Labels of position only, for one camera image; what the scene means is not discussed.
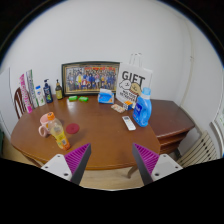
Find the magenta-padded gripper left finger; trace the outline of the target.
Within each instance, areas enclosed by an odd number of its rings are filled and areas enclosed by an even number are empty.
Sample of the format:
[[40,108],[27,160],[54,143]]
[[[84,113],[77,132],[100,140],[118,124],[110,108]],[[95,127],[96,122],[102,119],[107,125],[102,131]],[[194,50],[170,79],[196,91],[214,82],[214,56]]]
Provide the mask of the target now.
[[56,154],[42,169],[79,185],[91,155],[91,144],[87,143],[66,155]]

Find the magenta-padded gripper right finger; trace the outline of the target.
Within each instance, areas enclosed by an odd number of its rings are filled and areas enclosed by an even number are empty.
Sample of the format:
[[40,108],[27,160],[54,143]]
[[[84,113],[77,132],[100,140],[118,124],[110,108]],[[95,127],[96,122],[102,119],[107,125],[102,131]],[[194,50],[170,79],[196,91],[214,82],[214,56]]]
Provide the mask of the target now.
[[158,155],[152,150],[136,143],[132,146],[132,154],[145,185],[182,169],[169,155]]

